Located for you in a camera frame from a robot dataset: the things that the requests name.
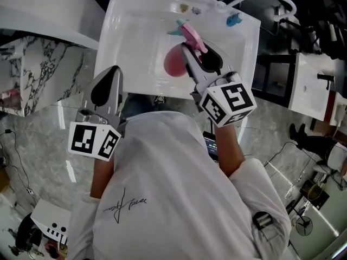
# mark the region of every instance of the pink ball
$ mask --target pink ball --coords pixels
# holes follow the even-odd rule
[[[181,44],[172,47],[167,53],[164,60],[164,69],[173,77],[183,76],[187,72],[182,56]]]

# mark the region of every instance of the white sleeve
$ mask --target white sleeve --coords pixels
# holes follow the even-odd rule
[[[291,222],[262,163],[257,159],[244,161],[230,177],[252,217],[266,212],[273,223],[259,230],[252,223],[254,243],[262,259],[279,259],[288,246]]]
[[[93,225],[100,199],[82,198],[73,208],[69,225],[68,260],[94,259]]]

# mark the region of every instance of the pink toy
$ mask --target pink toy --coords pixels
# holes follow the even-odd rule
[[[176,22],[179,25],[177,30],[168,32],[168,34],[182,35],[187,40],[186,44],[189,45],[192,50],[199,50],[201,53],[207,53],[207,48],[194,28],[182,19]],[[164,69],[173,77],[180,77],[187,72],[182,56],[181,44],[172,47],[167,53],[164,60]]]

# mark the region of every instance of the smartphone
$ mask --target smartphone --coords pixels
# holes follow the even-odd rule
[[[213,161],[218,162],[216,136],[206,131],[202,135],[205,138],[208,154]]]

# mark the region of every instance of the white sink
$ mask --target white sink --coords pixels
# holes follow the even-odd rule
[[[187,5],[186,12],[181,11]],[[168,35],[179,18],[189,20],[200,36],[215,43],[231,58],[244,83],[252,85],[260,21],[243,14],[228,27],[211,0],[110,0],[101,32],[94,76],[116,64],[124,74],[124,91],[191,99],[194,83],[188,75],[171,77],[164,70],[166,53],[185,39]]]
[[[294,84],[289,109],[318,120],[324,120],[330,84],[317,78],[323,74],[305,55],[297,53]]]

